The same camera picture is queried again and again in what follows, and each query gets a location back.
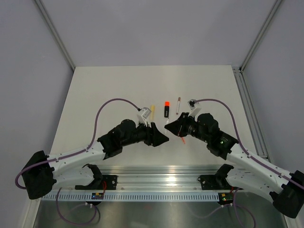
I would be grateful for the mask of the black orange highlighter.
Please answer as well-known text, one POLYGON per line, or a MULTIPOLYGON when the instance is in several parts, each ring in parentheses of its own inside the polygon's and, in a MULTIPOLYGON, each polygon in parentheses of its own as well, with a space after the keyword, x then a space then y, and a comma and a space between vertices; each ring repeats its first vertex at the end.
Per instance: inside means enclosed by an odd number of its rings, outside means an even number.
POLYGON ((170 112, 170 102, 165 101, 164 102, 164 118, 169 118, 169 112, 170 112))

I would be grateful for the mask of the brown capped white pen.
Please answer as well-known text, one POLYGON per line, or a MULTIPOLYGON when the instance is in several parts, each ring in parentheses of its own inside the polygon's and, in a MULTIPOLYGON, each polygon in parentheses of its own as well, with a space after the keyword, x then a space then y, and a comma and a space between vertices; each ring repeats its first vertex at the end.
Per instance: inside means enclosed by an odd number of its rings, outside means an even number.
POLYGON ((176 115, 179 114, 180 111, 180 103, 181 103, 181 97, 178 97, 177 105, 176 105, 176 115))

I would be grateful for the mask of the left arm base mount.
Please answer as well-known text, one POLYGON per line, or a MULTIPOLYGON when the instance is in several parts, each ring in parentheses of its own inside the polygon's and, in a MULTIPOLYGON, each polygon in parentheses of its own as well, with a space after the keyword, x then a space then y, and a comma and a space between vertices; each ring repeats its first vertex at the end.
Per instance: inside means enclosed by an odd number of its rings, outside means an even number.
POLYGON ((81 173, 89 172, 89 177, 93 179, 85 185, 76 185, 76 190, 116 190, 117 175, 102 174, 97 165, 86 164, 82 167, 81 173))

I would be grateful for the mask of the yellow highlighter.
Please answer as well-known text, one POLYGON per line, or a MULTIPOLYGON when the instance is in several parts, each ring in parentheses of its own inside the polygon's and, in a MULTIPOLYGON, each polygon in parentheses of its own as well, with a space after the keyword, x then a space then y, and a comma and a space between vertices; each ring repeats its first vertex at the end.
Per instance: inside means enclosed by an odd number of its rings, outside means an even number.
POLYGON ((150 110, 151 110, 150 121, 153 121, 154 120, 154 114, 155 114, 155 105, 151 105, 150 110))

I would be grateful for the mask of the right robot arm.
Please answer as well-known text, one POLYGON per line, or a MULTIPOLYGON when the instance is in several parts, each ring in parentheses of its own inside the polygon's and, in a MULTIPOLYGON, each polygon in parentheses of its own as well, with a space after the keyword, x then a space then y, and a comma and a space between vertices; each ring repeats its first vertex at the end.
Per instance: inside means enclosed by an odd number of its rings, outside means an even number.
POLYGON ((215 156, 232 162, 249 175, 238 174, 233 168, 215 178, 220 188, 229 185, 250 191, 270 201, 289 218, 296 218, 304 205, 304 174, 291 173, 248 151, 239 140, 220 130, 210 113, 194 118, 189 113, 165 125, 165 129, 178 137, 190 135, 207 144, 215 156))

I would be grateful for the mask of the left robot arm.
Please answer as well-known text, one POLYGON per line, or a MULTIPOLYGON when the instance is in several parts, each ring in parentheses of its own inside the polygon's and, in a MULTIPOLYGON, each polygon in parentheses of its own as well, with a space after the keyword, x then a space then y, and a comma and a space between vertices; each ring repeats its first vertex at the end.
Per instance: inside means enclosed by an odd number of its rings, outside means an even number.
POLYGON ((96 190, 101 188, 103 176, 97 167, 103 161, 119 155, 123 147, 143 142, 157 147, 169 141, 155 123, 135 124, 125 119, 99 137, 88 149, 66 152, 57 157, 36 152, 26 163, 21 174, 28 197, 41 198, 53 189, 74 187, 76 190, 96 190))

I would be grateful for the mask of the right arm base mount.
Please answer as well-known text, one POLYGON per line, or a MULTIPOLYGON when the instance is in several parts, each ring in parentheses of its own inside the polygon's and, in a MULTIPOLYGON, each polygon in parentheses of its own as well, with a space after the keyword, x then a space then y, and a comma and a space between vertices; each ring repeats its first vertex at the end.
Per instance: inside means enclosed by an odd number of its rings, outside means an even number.
POLYGON ((228 172, 233 170, 234 167, 229 164, 223 164, 215 174, 203 174, 197 178, 201 185, 202 190, 232 190, 240 187, 231 186, 226 178, 228 172))

